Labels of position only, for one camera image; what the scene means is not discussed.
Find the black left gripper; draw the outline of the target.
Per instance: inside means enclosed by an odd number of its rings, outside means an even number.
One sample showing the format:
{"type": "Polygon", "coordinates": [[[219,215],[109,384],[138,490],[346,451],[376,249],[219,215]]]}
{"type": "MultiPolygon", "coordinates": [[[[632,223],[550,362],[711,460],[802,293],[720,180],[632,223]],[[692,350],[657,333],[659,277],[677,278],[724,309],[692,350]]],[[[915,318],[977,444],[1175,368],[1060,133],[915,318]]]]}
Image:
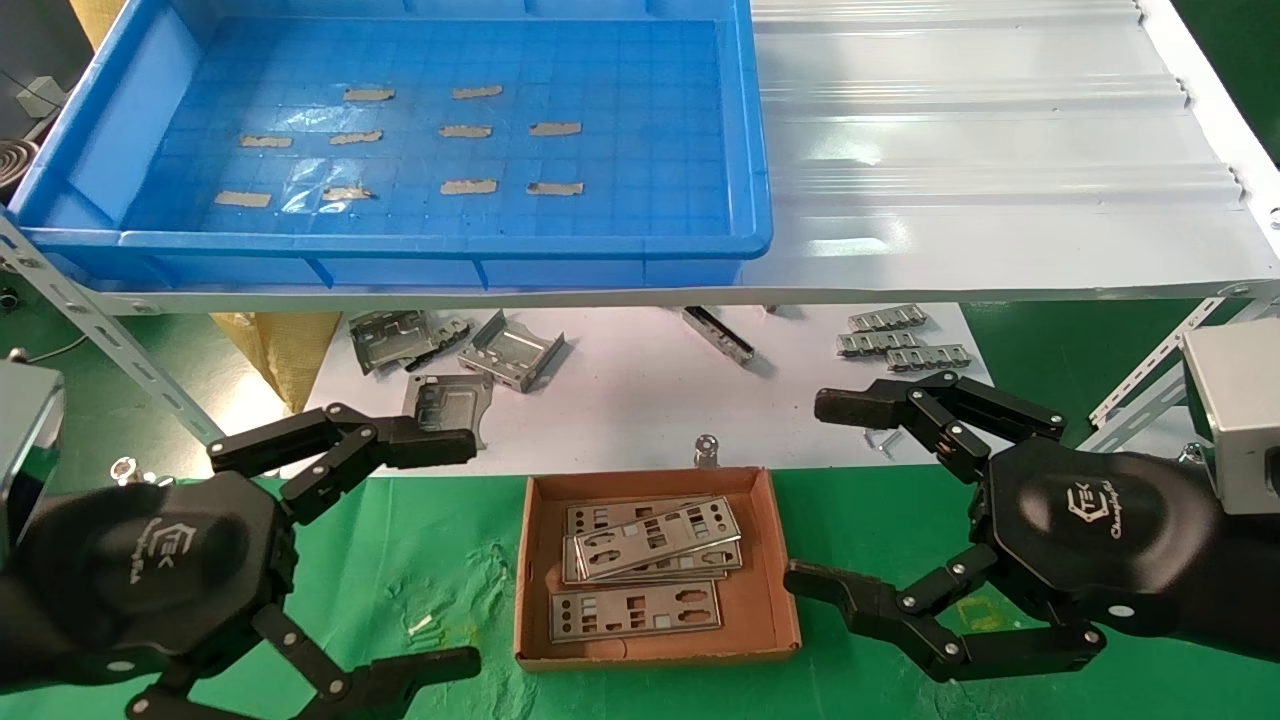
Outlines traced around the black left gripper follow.
{"type": "Polygon", "coordinates": [[[99,488],[36,507],[3,565],[4,691],[163,673],[128,719],[244,719],[189,692],[262,639],[315,689],[297,719],[402,719],[422,688],[481,671],[471,646],[343,671],[280,607],[298,562],[292,523],[315,521],[379,468],[468,462],[471,429],[333,404],[216,439],[207,455],[214,471],[242,477],[99,488]],[[243,478],[303,460],[279,503],[243,478]]]}

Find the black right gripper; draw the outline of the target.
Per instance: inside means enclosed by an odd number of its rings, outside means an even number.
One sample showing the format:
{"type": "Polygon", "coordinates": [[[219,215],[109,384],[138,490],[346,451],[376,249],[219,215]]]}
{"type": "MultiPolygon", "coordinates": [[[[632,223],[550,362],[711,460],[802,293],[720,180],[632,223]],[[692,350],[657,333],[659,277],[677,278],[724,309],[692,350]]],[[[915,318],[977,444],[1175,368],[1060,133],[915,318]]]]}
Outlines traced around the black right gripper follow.
{"type": "Polygon", "coordinates": [[[904,591],[796,559],[783,575],[787,592],[835,606],[851,634],[897,647],[929,679],[1079,671],[1106,646],[1091,623],[1277,660],[1277,516],[1226,512],[1202,469],[1061,446],[1064,415],[956,372],[823,388],[814,415],[905,430],[979,483],[970,538],[982,544],[904,591]],[[978,430],[1015,445],[993,456],[978,430]],[[1044,625],[957,634],[940,621],[987,583],[1044,625]]]}

